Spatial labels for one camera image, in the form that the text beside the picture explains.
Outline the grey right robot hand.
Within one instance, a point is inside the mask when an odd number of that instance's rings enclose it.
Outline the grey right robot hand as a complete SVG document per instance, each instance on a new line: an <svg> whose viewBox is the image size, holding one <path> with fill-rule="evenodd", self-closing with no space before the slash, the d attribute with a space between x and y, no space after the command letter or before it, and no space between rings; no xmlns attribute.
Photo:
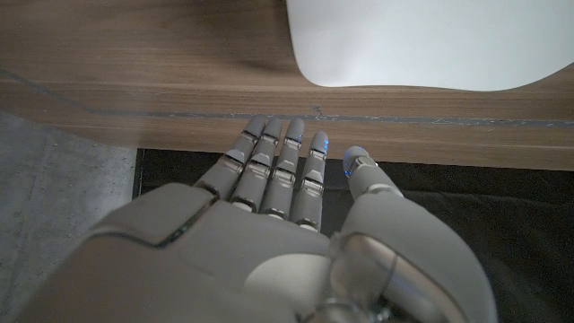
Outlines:
<svg viewBox="0 0 574 323"><path fill-rule="evenodd" d="M350 148L352 206L321 231L326 133L304 165L295 118L252 118L193 185L171 183L97 222L19 322L494 322L476 255Z"/></svg>

